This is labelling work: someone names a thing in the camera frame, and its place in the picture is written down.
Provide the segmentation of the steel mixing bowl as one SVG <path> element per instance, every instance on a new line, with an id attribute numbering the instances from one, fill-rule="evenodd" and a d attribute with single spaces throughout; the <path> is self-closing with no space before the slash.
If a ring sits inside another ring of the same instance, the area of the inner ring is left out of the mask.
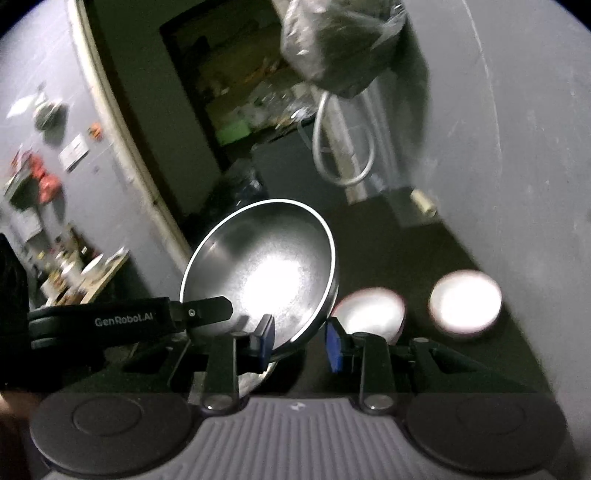
<path id="1" fill-rule="evenodd" d="M 182 303 L 223 296 L 228 319 L 194 328 L 192 336 L 256 329 L 274 319 L 274 361 L 293 354 L 327 320 L 339 292 L 335 239 L 307 204 L 270 199 L 239 209 L 216 224 L 192 254 L 180 284 Z"/>

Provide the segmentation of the left white ceramic bowl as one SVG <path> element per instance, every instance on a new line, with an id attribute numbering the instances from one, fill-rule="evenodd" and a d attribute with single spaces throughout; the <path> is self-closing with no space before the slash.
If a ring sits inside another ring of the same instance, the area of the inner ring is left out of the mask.
<path id="1" fill-rule="evenodd" d="M 370 333 L 383 337 L 389 345 L 398 342 L 405 323 L 406 304 L 396 292 L 366 288 L 342 298 L 332 317 L 339 320 L 348 334 Z"/>

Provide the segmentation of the white ceramic bowl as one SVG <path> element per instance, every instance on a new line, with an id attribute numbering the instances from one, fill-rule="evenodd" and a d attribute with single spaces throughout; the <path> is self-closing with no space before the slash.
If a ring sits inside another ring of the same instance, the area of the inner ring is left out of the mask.
<path id="1" fill-rule="evenodd" d="M 471 338 L 496 323 L 502 305 L 502 291 L 490 276 L 476 270 L 458 270 L 435 284 L 428 310 L 441 332 Z"/>
<path id="2" fill-rule="evenodd" d="M 396 292 L 366 288 L 342 298 L 332 317 L 339 320 L 348 334 L 370 333 L 383 337 L 389 345 L 398 342 L 405 323 L 406 304 Z"/>

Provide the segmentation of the cluttered wooden shelf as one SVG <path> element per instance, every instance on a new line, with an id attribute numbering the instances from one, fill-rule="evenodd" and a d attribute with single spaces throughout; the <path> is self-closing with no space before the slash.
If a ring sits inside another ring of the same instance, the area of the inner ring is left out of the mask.
<path id="1" fill-rule="evenodd" d="M 67 224 L 50 249 L 32 250 L 30 255 L 45 306 L 61 306 L 96 300 L 129 259 L 129 249 L 122 246 L 106 256 L 79 228 Z"/>

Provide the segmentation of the right white ceramic bowl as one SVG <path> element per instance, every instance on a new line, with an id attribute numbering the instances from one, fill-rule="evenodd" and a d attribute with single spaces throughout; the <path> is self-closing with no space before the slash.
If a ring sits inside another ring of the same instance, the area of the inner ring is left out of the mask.
<path id="1" fill-rule="evenodd" d="M 496 323 L 502 305 L 502 291 L 490 276 L 476 270 L 458 270 L 435 284 L 428 310 L 441 332 L 471 338 Z"/>

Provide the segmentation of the dark cabinet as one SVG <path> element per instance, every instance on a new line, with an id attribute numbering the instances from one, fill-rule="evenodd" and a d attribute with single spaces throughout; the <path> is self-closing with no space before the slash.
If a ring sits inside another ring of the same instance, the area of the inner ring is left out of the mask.
<path id="1" fill-rule="evenodd" d="M 271 198 L 297 200 L 322 214 L 348 203 L 345 190 L 318 174 L 311 149 L 297 130 L 256 145 L 252 161 Z"/>

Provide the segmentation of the green box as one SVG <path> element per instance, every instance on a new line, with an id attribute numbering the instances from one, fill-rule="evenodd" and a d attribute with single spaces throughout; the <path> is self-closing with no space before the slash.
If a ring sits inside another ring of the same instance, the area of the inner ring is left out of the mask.
<path id="1" fill-rule="evenodd" d="M 243 119 L 231 122 L 216 131 L 217 142 L 221 145 L 228 145 L 249 137 L 252 134 L 249 123 Z"/>

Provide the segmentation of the plastic bag of greens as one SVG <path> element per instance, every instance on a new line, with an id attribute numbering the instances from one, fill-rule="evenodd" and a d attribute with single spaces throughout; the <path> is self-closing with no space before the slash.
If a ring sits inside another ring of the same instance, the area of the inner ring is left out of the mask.
<path id="1" fill-rule="evenodd" d="M 305 81 L 353 98 L 388 68 L 406 22 L 401 1 L 290 1 L 280 50 Z"/>

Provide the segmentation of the white door frame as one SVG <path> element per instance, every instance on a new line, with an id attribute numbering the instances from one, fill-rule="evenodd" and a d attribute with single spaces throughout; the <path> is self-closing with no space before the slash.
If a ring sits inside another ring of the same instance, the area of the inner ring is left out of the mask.
<path id="1" fill-rule="evenodd" d="M 86 8 L 81 1 L 67 1 L 65 6 L 78 64 L 102 132 L 110 142 L 115 161 L 122 171 L 124 184 L 135 192 L 141 211 L 157 230 L 165 251 L 177 268 L 183 270 L 192 250 L 160 195 L 126 125 L 100 60 Z"/>

